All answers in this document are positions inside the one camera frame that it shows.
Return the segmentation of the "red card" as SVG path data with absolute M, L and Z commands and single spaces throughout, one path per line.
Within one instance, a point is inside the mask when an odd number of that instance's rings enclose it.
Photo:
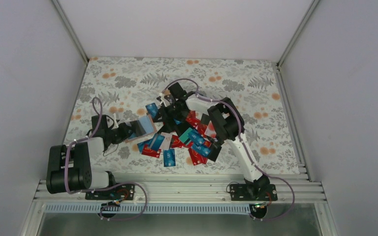
M 160 154 L 161 154 L 161 149 L 153 150 L 153 149 L 150 149 L 148 145 L 144 145 L 142 149 L 142 155 L 145 155 L 145 156 L 159 158 Z
M 189 155 L 194 166 L 207 163 L 208 159 L 206 157 L 203 157 L 193 149 L 189 149 Z

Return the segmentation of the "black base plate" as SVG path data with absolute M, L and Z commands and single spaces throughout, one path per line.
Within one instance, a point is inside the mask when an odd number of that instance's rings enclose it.
M 121 184 L 116 188 L 106 191 L 88 192 L 85 195 L 86 200 L 104 200 L 104 201 L 118 201 L 118 200 L 133 200 L 135 192 L 134 184 Z
M 227 186 L 227 192 L 232 201 L 277 201 L 276 186 L 269 184 L 260 190 L 254 190 L 247 184 L 231 183 Z

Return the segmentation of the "aluminium rail frame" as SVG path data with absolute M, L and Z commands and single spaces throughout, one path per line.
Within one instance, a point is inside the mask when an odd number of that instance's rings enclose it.
M 117 181 L 135 182 L 147 192 L 150 203 L 231 203 L 229 184 L 242 183 L 242 175 L 117 174 Z M 320 182 L 306 174 L 273 179 L 277 203 L 322 203 L 327 200 Z

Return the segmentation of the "teal striped card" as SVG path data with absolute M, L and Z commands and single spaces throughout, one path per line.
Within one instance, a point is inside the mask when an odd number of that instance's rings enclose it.
M 189 134 L 191 131 L 192 131 L 192 128 L 188 128 L 179 136 L 179 141 L 182 142 L 184 145 L 187 145 L 188 143 L 191 142 L 191 139 L 189 138 Z

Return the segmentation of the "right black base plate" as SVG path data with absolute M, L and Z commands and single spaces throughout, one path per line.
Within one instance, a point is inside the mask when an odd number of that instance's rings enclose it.
M 260 190 L 254 190 L 247 184 L 231 183 L 227 186 L 227 192 L 232 201 L 277 201 L 276 186 L 269 184 Z

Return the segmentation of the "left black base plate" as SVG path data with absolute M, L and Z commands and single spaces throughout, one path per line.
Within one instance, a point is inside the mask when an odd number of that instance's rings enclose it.
M 116 188 L 106 191 L 88 192 L 85 195 L 86 200 L 104 200 L 104 201 L 118 201 L 118 200 L 133 200 L 135 192 L 134 184 L 121 184 Z

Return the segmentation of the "white floral card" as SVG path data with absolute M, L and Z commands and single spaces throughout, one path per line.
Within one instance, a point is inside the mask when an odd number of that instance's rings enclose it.
M 160 148 L 162 150 L 169 150 L 172 143 L 172 134 L 161 132 L 161 136 L 163 136 L 164 139 L 163 139 L 162 144 L 160 145 Z

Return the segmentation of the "blue logo card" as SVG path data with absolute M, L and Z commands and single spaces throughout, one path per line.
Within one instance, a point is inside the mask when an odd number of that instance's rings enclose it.
M 196 153 L 200 154 L 201 156 L 203 157 L 208 157 L 211 150 L 209 149 L 209 147 L 205 146 L 205 145 L 196 145 L 196 144 L 193 144 L 191 147 L 190 147 L 193 151 L 195 151 Z

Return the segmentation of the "blue card far left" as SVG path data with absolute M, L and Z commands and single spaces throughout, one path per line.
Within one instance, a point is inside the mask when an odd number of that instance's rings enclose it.
M 145 106 L 148 114 L 152 117 L 155 118 L 156 115 L 158 114 L 158 107 L 156 103 L 151 103 Z

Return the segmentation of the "floral patterned table mat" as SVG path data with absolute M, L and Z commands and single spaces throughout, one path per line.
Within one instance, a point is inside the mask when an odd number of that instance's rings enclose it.
M 100 120 L 93 169 L 140 174 L 298 174 L 267 60 L 94 57 L 65 144 Z

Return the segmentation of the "red card bottom centre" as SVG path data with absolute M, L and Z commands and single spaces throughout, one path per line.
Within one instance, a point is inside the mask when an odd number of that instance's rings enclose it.
M 189 155 L 194 166 L 207 163 L 208 159 L 206 157 L 203 157 L 193 149 L 189 149 Z

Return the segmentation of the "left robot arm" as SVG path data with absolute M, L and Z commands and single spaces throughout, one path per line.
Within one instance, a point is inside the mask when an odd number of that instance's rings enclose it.
M 107 151 L 112 144 L 120 144 L 136 131 L 131 123 L 108 125 L 108 116 L 93 116 L 92 129 L 82 139 L 70 145 L 52 146 L 46 175 L 49 193 L 69 193 L 98 191 L 105 199 L 117 194 L 113 174 L 110 171 L 96 171 L 91 158 Z

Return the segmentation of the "blue card lower left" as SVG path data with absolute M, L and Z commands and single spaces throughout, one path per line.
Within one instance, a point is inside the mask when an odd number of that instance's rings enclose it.
M 151 139 L 142 141 L 137 144 L 139 152 L 142 153 L 144 146 L 147 145 L 150 150 L 158 151 L 165 137 L 161 134 L 155 134 Z

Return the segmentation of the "tan leather card holder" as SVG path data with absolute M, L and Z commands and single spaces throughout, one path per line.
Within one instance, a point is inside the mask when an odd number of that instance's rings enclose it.
M 138 120 L 126 122 L 126 125 L 131 130 L 129 137 L 125 140 L 126 143 L 157 133 L 157 128 L 151 115 L 145 115 Z

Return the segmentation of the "red card bottom left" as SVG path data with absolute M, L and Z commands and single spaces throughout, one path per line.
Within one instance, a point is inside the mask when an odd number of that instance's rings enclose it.
M 144 145 L 142 149 L 142 155 L 145 155 L 145 156 L 159 158 L 160 154 L 161 154 L 161 149 L 153 150 L 153 149 L 150 149 L 148 145 Z

